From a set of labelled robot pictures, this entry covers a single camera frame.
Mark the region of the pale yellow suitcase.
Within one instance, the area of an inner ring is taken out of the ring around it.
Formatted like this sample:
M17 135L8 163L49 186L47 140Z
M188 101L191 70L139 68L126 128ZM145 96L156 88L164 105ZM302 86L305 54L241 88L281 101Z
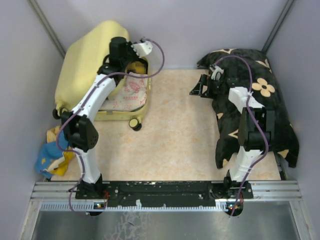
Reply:
M55 90L55 108L52 115L60 119L60 113L72 110L88 92L97 71L109 54L109 44L114 37L130 41L129 32L118 22L107 20L98 24L89 33L74 42L67 50ZM134 131L142 128L142 121L148 109L151 79L147 78L147 97L144 106L135 111L98 111L97 121L128 121Z

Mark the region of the pink printed cream cloth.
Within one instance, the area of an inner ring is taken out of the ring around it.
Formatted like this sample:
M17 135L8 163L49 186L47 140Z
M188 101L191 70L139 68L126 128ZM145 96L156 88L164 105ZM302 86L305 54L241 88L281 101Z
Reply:
M100 111L132 112L143 107L147 100L146 74L130 72L125 76L100 107Z

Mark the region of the yellow plaid shirt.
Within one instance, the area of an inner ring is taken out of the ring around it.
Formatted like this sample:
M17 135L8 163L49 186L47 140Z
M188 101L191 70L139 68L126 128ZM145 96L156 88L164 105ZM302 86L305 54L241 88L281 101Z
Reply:
M146 61L135 61L130 63L126 68L127 73L147 74L148 63Z

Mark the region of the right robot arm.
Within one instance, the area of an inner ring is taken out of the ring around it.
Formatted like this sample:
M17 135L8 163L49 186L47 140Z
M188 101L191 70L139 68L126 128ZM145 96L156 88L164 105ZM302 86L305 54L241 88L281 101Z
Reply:
M227 71L216 64L202 74L190 95L211 99L216 114L219 140L215 152L236 152L235 164L227 171L222 189L229 198L235 198L247 188L247 178L254 165L269 152L274 137L275 112L267 109L253 96L253 75L248 70L249 84L242 86L236 68Z

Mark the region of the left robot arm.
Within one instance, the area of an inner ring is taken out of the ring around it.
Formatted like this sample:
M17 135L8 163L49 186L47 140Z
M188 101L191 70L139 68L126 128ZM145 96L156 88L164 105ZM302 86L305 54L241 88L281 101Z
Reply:
M128 72L128 66L149 55L152 50L153 44L148 38L136 43L120 36L112 38L109 53L87 93L72 110L60 114L60 133L71 147L70 151L77 156L82 171L79 184L85 186L87 194L95 199L104 192L95 152L99 139L99 133L94 126L95 117L124 77L148 78L146 74Z

